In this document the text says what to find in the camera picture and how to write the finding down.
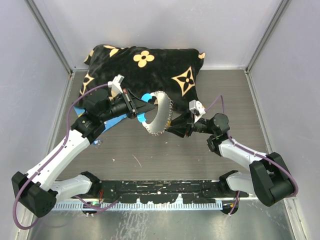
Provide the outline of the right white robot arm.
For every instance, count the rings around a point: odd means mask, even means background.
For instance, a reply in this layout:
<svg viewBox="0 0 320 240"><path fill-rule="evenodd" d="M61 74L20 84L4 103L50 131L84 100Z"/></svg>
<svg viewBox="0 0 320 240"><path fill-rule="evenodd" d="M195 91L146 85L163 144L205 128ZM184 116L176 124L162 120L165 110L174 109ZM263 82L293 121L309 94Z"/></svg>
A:
<svg viewBox="0 0 320 240"><path fill-rule="evenodd" d="M187 111L171 121L167 131L178 137L192 133L208 134L207 145L212 153L230 159L249 171L243 174L230 171L219 178L219 191L231 197L236 191L255 195L261 203L270 207L298 192L298 185L279 153L263 153L240 144L229 134L229 119L223 113L211 119L200 118Z"/></svg>

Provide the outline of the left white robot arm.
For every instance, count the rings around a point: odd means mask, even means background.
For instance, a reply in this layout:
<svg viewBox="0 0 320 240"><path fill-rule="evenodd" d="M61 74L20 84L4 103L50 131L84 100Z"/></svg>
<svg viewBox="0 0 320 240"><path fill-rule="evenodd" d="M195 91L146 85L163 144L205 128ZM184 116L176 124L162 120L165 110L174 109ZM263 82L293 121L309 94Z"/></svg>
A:
<svg viewBox="0 0 320 240"><path fill-rule="evenodd" d="M143 118L146 112L155 108L150 102L153 97L153 92L137 97L129 89L122 89L114 99L110 99L103 86L81 96L87 104L85 112L73 124L67 124L62 141L26 173L18 171L12 176L15 196L12 211L15 213L18 203L21 203L36 217L42 218L63 200L78 195L97 197L101 190L100 179L88 171L68 180L56 182L56 179L77 155L105 131L106 121L122 115L130 119Z"/></svg>

